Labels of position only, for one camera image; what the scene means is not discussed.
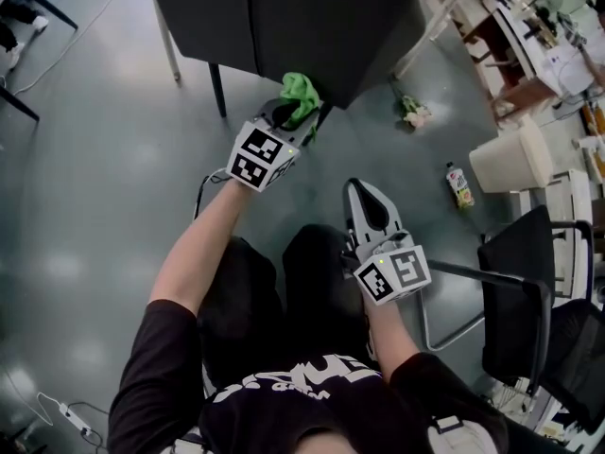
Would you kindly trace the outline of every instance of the power strip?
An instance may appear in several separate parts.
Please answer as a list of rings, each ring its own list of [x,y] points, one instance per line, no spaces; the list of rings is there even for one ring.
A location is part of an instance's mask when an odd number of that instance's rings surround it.
[[[82,435],[88,436],[93,431],[88,424],[80,419],[73,410],[69,410],[69,407],[65,404],[59,405],[59,412],[62,413]]]

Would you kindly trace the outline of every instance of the gray floor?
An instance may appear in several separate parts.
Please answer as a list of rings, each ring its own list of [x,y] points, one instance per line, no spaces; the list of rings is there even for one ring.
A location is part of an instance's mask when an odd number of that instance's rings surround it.
[[[60,6],[85,24],[106,1]],[[51,18],[9,87],[30,83],[71,35]],[[42,391],[110,406],[155,274],[191,219],[201,178],[224,166],[243,120],[280,89],[222,69],[229,113],[222,120],[205,63],[179,61],[181,87],[151,1],[114,0],[57,68],[22,95],[43,118],[37,128],[0,103],[0,353],[32,405]],[[474,264],[479,231],[505,220],[508,207],[501,197],[481,196],[469,168],[468,152],[496,136],[496,127],[458,34],[448,29],[431,45],[403,87],[428,103],[433,123],[403,131],[389,87],[370,90],[348,111],[330,114],[296,166],[256,197],[238,233],[279,264],[305,223],[342,227],[341,187],[355,176],[396,202],[427,255]],[[477,204],[468,214],[449,196],[449,161],[471,180]],[[208,186],[205,199],[215,193]],[[482,307],[478,285],[453,276],[435,275],[426,294],[435,340]],[[420,341],[415,299],[401,309]],[[441,357],[473,384],[482,375],[482,346],[479,327]],[[3,370],[0,399],[2,430],[32,419]],[[92,451],[55,406],[45,405],[55,428],[38,422],[35,438],[54,453]],[[105,436],[102,415],[82,416]]]

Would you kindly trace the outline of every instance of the person's foot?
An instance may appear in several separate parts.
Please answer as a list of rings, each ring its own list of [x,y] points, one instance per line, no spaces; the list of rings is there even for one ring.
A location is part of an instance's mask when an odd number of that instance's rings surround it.
[[[42,15],[38,15],[31,24],[36,29],[36,32],[40,33],[48,26],[48,19],[42,17]]]
[[[10,64],[9,64],[9,71],[12,71],[17,64],[19,63],[19,59],[21,59],[21,53],[23,52],[23,49],[26,48],[26,45],[22,42],[18,42],[14,47],[11,48],[11,50],[9,51],[10,54]]]

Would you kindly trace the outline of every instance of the green cloth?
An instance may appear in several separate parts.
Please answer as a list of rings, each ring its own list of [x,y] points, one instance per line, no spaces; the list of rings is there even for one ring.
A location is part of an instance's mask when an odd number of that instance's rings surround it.
[[[286,99],[296,99],[300,102],[298,109],[292,113],[285,123],[286,128],[295,128],[320,105],[320,96],[305,74],[299,72],[285,73],[283,82],[284,89],[280,96]]]

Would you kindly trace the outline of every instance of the leg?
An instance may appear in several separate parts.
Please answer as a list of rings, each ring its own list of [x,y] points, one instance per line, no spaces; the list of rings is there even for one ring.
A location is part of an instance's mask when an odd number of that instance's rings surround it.
[[[210,78],[212,79],[212,87],[215,88],[216,105],[218,106],[218,112],[220,117],[227,116],[227,109],[225,108],[225,95],[223,94],[223,83],[220,80],[220,70],[218,64],[212,64],[208,62],[210,69]]]
[[[50,13],[54,14],[57,18],[63,20],[68,26],[72,26],[75,30],[78,30],[78,26],[76,23],[70,19],[67,15],[65,15],[62,11],[57,9],[53,4],[51,4],[48,0],[33,0],[41,7],[47,9]]]
[[[6,24],[0,22],[0,45],[2,45],[7,52],[12,50],[17,45],[17,39],[12,30],[7,27]]]
[[[34,121],[40,121],[40,117],[31,111],[21,99],[13,96],[7,89],[0,86],[0,97],[5,99],[9,104],[12,104],[20,112],[27,114]]]
[[[198,326],[204,364],[218,389],[267,368],[279,354],[283,311],[275,268],[245,240],[234,237],[227,246]]]
[[[0,7],[0,14],[2,14],[3,17],[9,17],[29,25],[38,16],[38,12],[31,7],[28,7],[27,5],[13,4],[11,2],[7,2]]]
[[[369,362],[368,326],[361,291],[344,278],[340,253],[346,236],[333,227],[306,225],[283,261],[287,323],[300,352],[339,353]]]
[[[172,69],[172,75],[174,76],[174,80],[181,80],[181,71],[179,70],[179,64],[177,63],[177,58],[174,54],[174,47],[172,46],[172,41],[170,40],[170,31],[168,30],[168,25],[164,15],[162,14],[162,11],[160,10],[157,0],[153,0],[153,7],[155,8],[155,14],[158,18],[160,35],[162,35],[162,41],[164,42],[164,49],[166,50],[166,56],[168,57],[170,69]]]

